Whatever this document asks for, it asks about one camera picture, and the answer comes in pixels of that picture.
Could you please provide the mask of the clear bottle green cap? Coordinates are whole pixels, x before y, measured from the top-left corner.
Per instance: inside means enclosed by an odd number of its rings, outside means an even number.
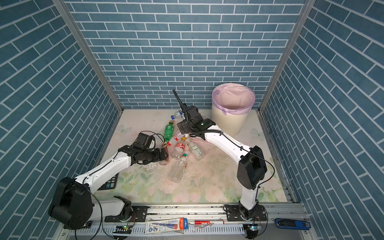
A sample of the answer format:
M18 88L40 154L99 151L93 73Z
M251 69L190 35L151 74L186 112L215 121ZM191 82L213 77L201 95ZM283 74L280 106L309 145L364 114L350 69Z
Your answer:
M187 159L190 156L189 151L184 151L180 158L178 158L172 167L169 177L173 182L179 182L183 176L183 173L187 167Z

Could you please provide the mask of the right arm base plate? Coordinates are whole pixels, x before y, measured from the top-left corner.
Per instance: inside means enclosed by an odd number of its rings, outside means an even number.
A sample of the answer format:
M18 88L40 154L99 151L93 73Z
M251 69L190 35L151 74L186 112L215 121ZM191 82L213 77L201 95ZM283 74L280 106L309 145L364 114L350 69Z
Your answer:
M239 221L266 221L268 219L264 206L256 204L251 210L246 209L243 205L224 205L224 212L228 222Z

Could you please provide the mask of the blue label water bottle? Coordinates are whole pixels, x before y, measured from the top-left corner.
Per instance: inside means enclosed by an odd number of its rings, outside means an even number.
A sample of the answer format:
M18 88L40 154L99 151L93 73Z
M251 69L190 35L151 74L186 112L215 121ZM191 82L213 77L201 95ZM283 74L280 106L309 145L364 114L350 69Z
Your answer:
M181 110L178 110L173 115L171 115L172 120L182 119L183 117L184 117L184 114Z

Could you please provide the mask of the red label cola bottle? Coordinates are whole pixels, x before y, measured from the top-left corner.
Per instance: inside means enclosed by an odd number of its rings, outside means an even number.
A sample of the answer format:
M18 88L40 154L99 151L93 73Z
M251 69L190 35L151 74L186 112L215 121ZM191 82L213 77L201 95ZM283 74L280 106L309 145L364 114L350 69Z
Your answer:
M178 159L182 156L182 154L185 150L185 140L186 140L186 138L182 137L181 140L178 143L176 143L175 149L172 153L172 157L174 159Z

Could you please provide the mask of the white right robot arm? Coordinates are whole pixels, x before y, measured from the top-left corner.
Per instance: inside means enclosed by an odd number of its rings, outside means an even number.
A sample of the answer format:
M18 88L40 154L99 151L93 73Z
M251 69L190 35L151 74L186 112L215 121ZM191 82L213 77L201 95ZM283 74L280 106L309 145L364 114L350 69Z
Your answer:
M228 136L212 120L203 118L195 106L180 104L180 107L184 120L178 123L179 130L217 146L235 161L237 179L243 187L240 206L248 211L253 209L257 205L259 186L267 173L261 149L249 147Z

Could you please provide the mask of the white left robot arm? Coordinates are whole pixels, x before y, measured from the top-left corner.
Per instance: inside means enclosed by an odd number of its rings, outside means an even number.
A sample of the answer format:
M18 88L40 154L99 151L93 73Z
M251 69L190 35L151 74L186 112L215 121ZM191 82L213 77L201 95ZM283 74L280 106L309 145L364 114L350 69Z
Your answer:
M168 158L165 148L147 150L125 145L106 162L75 178L65 177L56 187L48 215L70 229L78 230L89 221L116 216L120 221L133 217L132 203L121 196L100 200L95 192L112 177L134 164L147 165Z

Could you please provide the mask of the brown coffee drink bottle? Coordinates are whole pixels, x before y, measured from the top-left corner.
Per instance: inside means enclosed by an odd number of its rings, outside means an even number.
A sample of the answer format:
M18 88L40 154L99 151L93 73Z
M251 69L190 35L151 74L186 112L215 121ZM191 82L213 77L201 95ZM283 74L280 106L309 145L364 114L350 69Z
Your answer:
M163 143L160 148L160 161L159 164L165 166L169 163L168 145Z

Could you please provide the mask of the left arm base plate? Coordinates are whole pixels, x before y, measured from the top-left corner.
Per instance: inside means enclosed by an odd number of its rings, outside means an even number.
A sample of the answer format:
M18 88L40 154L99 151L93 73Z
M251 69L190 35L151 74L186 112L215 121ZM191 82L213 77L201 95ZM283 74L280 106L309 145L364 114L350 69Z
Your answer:
M121 216L107 216L104 218L105 223L143 223L146 221L148 206L133 206L126 219Z

